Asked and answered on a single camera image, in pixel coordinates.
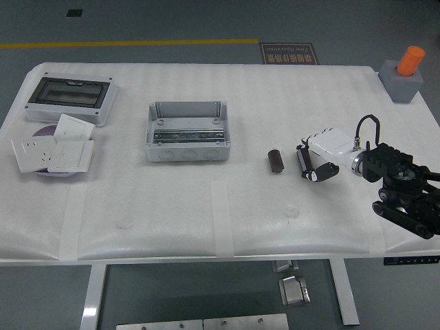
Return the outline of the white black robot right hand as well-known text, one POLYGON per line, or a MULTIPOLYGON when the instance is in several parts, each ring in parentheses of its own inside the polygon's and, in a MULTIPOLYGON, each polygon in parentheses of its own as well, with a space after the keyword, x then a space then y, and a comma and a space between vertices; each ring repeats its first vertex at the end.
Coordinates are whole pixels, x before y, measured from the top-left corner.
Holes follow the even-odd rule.
POLYGON ((302 139, 296 147, 301 177, 323 182, 336 176, 340 167, 357 174, 360 152, 353 151, 353 138, 339 129, 327 129, 302 139))

